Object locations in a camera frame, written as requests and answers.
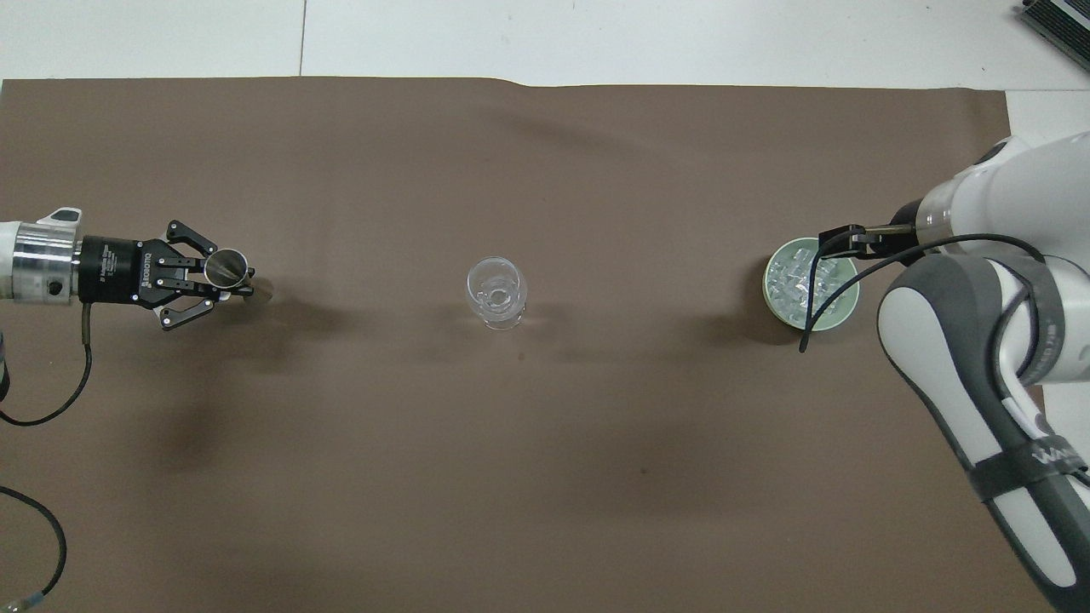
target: black cable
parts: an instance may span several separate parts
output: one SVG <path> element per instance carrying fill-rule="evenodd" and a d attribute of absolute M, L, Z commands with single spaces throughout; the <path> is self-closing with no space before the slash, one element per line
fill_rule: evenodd
<path fill-rule="evenodd" d="M 90 360 L 90 303 L 89 302 L 83 303 L 80 333 L 83 339 L 83 353 L 85 358 L 83 366 L 83 378 L 80 380 L 80 385 L 77 385 L 75 392 L 73 392 L 72 395 L 69 396 L 69 399 L 63 405 L 61 405 L 61 408 L 47 414 L 46 417 L 33 419 L 29 421 L 15 419 L 3 411 L 0 411 L 0 420 L 7 421 L 12 425 L 21 425 L 24 428 L 31 425 L 38 425 L 39 423 L 46 423 L 47 421 L 53 419 L 55 417 L 63 413 L 64 411 L 68 410 L 69 407 L 72 406 L 73 402 L 75 402 L 76 398 L 80 397 L 80 394 L 83 394 L 83 388 L 84 386 L 87 385 L 87 378 L 90 377 L 92 360 Z"/>
<path fill-rule="evenodd" d="M 979 241 L 979 240 L 986 240 L 986 241 L 993 241 L 993 242 L 1003 242 L 1003 243 L 1006 243 L 1006 244 L 1010 244 L 1010 245 L 1017 247 L 1018 249 L 1021 249 L 1022 251 L 1025 251 L 1026 253 L 1028 253 L 1030 255 L 1030 257 L 1032 257 L 1033 260 L 1037 260 L 1038 262 L 1040 262 L 1042 264 L 1044 263 L 1044 255 L 1042 255 L 1041 252 L 1038 251 L 1037 248 L 1034 248 L 1033 245 L 1029 244 L 1028 242 L 1026 242 L 1026 241 L 1024 241 L 1021 239 L 1016 239 L 1014 237 L 1008 237 L 1008 236 L 1004 236 L 1004 235 L 992 235 L 992 233 L 959 235 L 959 236 L 956 236 L 956 237 L 947 237 L 945 239 L 940 239 L 940 240 L 936 240 L 936 241 L 931 241 L 931 242 L 928 242 L 928 243 L 918 244 L 916 247 L 906 249 L 906 250 L 901 251 L 900 253 L 895 253 L 895 254 L 891 255 L 889 257 L 886 257 L 882 262 L 879 262 L 877 264 L 871 266 L 870 268 L 868 268 L 868 269 L 863 271 L 862 273 L 859 273 L 858 275 L 856 275 L 856 276 L 851 277 L 850 279 L 848 279 L 843 286 L 840 286 L 839 288 L 837 288 L 836 291 L 834 291 L 832 296 L 829 296 L 828 298 L 826 298 L 825 302 L 823 302 L 822 305 L 818 309 L 818 311 L 814 312 L 813 314 L 811 314 L 811 310 L 813 309 L 813 293 L 810 293 L 809 298 L 807 299 L 807 326 L 802 330 L 802 338 L 799 340 L 799 353 L 804 353 L 806 352 L 807 345 L 809 345 L 809 342 L 810 342 L 810 333 L 813 332 L 814 323 L 816 323 L 816 321 L 820 320 L 821 316 L 825 314 L 825 311 L 828 309 L 829 304 L 832 304 L 833 301 L 835 301 L 837 298 L 839 298 L 845 291 L 848 291 L 848 289 L 851 288 L 851 286 L 858 284 L 860 280 L 862 280 L 863 278 L 865 278 L 867 276 L 871 275 L 872 273 L 876 273 L 876 272 L 879 272 L 882 268 L 885 268 L 889 264 L 893 264 L 895 262 L 900 262 L 901 260 L 905 260 L 906 257 L 910 257 L 912 255 L 916 255 L 917 253 L 922 253 L 924 251 L 928 251 L 929 249 L 935 249 L 935 248 L 938 248 L 938 247 L 943 247 L 943 245 L 946 245 L 946 244 L 953 244 L 953 243 L 956 243 L 956 242 Z M 812 264 L 812 268 L 814 271 L 816 271 L 816 267 L 818 267 L 816 264 Z"/>
<path fill-rule="evenodd" d="M 68 560 L 68 541 L 64 540 L 64 530 L 61 529 L 61 522 L 57 520 L 57 516 L 55 516 L 52 512 L 46 508 L 46 505 L 32 498 L 31 496 L 27 496 L 26 494 L 23 494 L 22 492 L 16 492 L 11 488 L 0 485 L 0 494 L 7 494 L 16 501 L 33 507 L 49 521 L 49 526 L 52 527 L 53 532 L 57 534 L 57 545 L 60 550 L 57 556 L 57 569 L 53 570 L 53 576 L 49 579 L 49 582 L 46 584 L 46 587 L 41 588 L 41 596 L 45 596 L 49 593 L 53 589 L 53 586 L 57 585 L 57 581 L 60 580 L 61 573 L 64 572 L 64 561 Z"/>
<path fill-rule="evenodd" d="M 1025 286 L 1018 289 L 1018 293 L 1012 299 L 1010 304 L 1000 313 L 998 321 L 995 322 L 995 326 L 992 327 L 992 338 L 988 344 L 988 361 L 992 366 L 992 387 L 998 394 L 1000 398 L 1010 398 L 1010 388 L 1003 381 L 1003 373 L 1000 372 L 1000 345 L 1003 342 L 1003 335 L 1007 332 L 1007 324 L 1010 323 L 1010 318 L 1014 317 L 1015 311 L 1022 305 L 1030 297 L 1029 289 Z"/>
<path fill-rule="evenodd" d="M 820 244 L 818 245 L 818 251 L 814 253 L 814 259 L 810 262 L 810 275 L 807 277 L 808 281 L 809 281 L 807 284 L 807 329 L 803 330 L 803 333 L 802 333 L 802 338 L 803 339 L 806 339 L 807 335 L 809 335 L 809 330 L 810 330 L 810 327 L 811 327 L 811 324 L 810 324 L 810 312 L 813 311 L 813 308 L 814 308 L 814 279 L 818 278 L 818 262 L 821 260 L 821 256 L 824 255 L 826 251 L 828 251 L 828 248 L 831 245 L 834 245 L 834 244 L 840 242 L 844 239 L 850 239 L 853 236 L 858 236 L 858 235 L 862 235 L 862 233 L 863 233 L 863 230 L 861 230 L 861 229 L 845 230 L 845 231 L 840 232 L 839 235 L 836 235 L 835 237 L 828 239 L 825 242 L 820 242 L 819 241 Z M 799 352 L 801 353 L 803 351 L 806 351 L 806 348 L 801 347 L 799 349 Z"/>

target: bowl of ice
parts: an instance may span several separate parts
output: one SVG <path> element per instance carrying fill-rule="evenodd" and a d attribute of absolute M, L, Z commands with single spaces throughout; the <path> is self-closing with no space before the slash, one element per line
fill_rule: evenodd
<path fill-rule="evenodd" d="M 785 324 L 799 329 L 807 323 L 807 291 L 810 288 L 810 264 L 818 253 L 818 239 L 801 238 L 776 250 L 764 267 L 764 301 L 773 314 Z M 856 275 L 856 264 L 847 257 L 818 262 L 814 277 L 814 311 Z M 814 332 L 836 327 L 845 322 L 859 302 L 859 285 L 838 297 L 814 324 Z"/>

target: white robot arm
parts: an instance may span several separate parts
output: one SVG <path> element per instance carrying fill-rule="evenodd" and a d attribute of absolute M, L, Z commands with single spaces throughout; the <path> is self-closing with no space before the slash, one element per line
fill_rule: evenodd
<path fill-rule="evenodd" d="M 1090 133 L 1003 141 L 894 221 L 921 244 L 993 233 L 1043 254 L 943 247 L 891 286 L 877 327 L 1034 582 L 1058 611 L 1090 611 L 1086 462 L 1025 388 L 1090 380 Z"/>

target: black strap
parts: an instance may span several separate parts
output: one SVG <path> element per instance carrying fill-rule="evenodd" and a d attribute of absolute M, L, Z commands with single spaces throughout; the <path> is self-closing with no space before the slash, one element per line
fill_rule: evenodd
<path fill-rule="evenodd" d="M 977 497 L 986 502 L 1050 477 L 1086 469 L 1086 462 L 1070 443 L 1053 434 L 998 453 L 974 466 L 968 474 Z"/>

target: clear glass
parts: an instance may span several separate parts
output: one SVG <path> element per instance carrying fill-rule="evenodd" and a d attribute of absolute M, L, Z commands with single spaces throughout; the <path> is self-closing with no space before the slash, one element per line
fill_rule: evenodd
<path fill-rule="evenodd" d="M 485 257 L 465 277 L 470 309 L 492 329 L 511 329 L 526 308 L 526 279 L 506 257 Z"/>

